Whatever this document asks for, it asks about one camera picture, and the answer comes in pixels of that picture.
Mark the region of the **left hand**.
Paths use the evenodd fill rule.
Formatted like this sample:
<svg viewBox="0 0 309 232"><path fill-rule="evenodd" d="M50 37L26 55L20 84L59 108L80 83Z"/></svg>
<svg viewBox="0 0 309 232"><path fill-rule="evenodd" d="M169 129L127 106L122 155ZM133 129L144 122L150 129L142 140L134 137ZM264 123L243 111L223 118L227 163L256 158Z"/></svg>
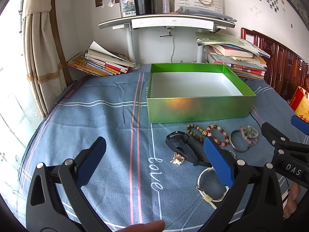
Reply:
<svg viewBox="0 0 309 232"><path fill-rule="evenodd" d="M135 224L117 230L117 232L162 232L165 229L165 222L157 220L146 224Z"/></svg>

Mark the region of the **right hand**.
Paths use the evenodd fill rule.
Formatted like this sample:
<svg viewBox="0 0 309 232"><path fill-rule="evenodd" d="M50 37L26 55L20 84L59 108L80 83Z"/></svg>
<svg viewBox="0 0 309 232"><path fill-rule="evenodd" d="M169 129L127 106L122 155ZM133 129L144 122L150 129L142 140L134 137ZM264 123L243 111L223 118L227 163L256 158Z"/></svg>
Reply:
<svg viewBox="0 0 309 232"><path fill-rule="evenodd" d="M293 182L290 187L287 203L283 209L284 218L289 218L296 211L297 208L296 199L298 198L299 193L300 193L299 185Z"/></svg>

